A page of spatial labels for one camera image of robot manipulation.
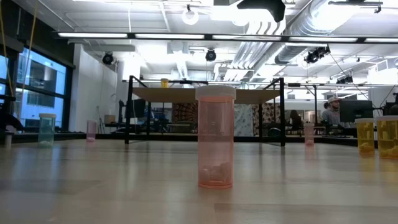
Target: cap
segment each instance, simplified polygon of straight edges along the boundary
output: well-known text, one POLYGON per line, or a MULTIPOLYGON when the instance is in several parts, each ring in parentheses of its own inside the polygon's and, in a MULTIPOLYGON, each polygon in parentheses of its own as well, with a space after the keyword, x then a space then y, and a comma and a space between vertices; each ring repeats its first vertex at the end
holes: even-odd
POLYGON ((331 102, 334 102, 334 101, 338 101, 338 100, 341 100, 341 99, 332 96, 331 98, 328 99, 328 103, 331 103, 331 102))

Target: man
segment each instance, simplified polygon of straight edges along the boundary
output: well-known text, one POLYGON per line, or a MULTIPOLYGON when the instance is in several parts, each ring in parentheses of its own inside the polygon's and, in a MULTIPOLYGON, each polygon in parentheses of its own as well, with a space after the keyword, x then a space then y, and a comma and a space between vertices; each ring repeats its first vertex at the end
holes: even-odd
POLYGON ((322 118, 327 120, 329 124, 340 124, 342 127, 344 123, 340 122, 340 99, 331 97, 328 100, 329 108, 322 113, 322 118))

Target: glass window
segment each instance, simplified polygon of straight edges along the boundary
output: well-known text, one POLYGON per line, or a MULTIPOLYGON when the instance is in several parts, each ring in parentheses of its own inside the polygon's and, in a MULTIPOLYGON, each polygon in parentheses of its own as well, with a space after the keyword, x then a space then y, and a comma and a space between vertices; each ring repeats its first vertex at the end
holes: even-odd
POLYGON ((0 95, 6 94, 6 86, 5 84, 0 84, 0 95))
MULTIPOLYGON (((14 116, 17 117, 16 111, 21 107, 22 89, 17 88, 16 107, 14 116)), ((56 114, 55 125, 62 127, 63 99, 55 96, 48 96, 29 90, 24 90, 24 98, 22 102, 21 123, 24 127, 39 127, 39 114, 52 113, 56 114)))
POLYGON ((65 74, 67 68, 43 57, 35 52, 30 52, 30 60, 27 64, 26 58, 28 49, 24 49, 19 54, 17 82, 24 82, 24 74, 26 74, 25 85, 51 91, 54 93, 65 94, 65 74))
POLYGON ((7 78, 6 58, 0 55, 0 78, 7 78))

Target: ceiling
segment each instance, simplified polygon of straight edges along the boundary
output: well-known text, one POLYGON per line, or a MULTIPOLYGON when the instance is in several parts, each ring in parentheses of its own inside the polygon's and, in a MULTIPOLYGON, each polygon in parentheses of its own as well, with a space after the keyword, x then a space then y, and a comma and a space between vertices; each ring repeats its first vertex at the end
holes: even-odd
MULTIPOLYGON (((384 0, 387 4, 383 6, 379 14, 374 13, 374 8, 360 9, 348 21, 335 29, 331 35, 397 36, 398 4, 394 4, 396 3, 394 1, 384 0)), ((34 1, 14 0, 14 2, 29 12, 33 12, 34 1)), ((38 18, 59 31, 129 32, 131 30, 131 32, 243 34, 247 33, 249 29, 249 25, 236 26, 231 21, 212 20, 207 13, 211 12, 213 8, 212 0, 202 1, 204 6, 199 7, 199 9, 202 9, 203 13, 199 13, 199 20, 195 25, 187 25, 182 21, 181 14, 185 9, 183 5, 130 5, 73 0, 40 0, 40 2, 42 4, 39 4, 38 7, 38 18), (165 17, 161 11, 162 7, 164 7, 165 17)), ((286 10, 286 21, 292 19, 306 5, 308 0, 295 0, 295 2, 295 7, 286 10)), ((141 56, 143 61, 141 73, 144 74, 144 78, 152 78, 159 74, 160 76, 161 74, 170 74, 171 70, 177 69, 175 58, 173 58, 173 55, 167 54, 167 41, 91 40, 90 43, 84 45, 90 54, 98 58, 104 54, 101 47, 107 45, 135 46, 136 53, 141 56)), ((242 43, 188 41, 188 45, 203 47, 203 50, 190 51, 186 59, 187 69, 213 72, 217 63, 231 63, 239 52, 242 43), (215 62, 205 60, 207 48, 215 49, 217 53, 215 62)), ((275 73, 275 76, 283 75, 292 82, 305 82, 308 81, 307 77, 317 82, 326 82, 333 75, 341 73, 341 69, 348 71, 354 68, 354 74, 358 78, 366 78, 368 69, 382 61, 381 58, 398 57, 398 45, 330 44, 330 49, 340 67, 330 56, 327 56, 307 68, 302 63, 306 54, 304 52, 303 55, 299 55, 291 61, 289 66, 275 73)), ((126 54, 128 55, 129 52, 116 54, 116 57, 122 60, 126 54)))

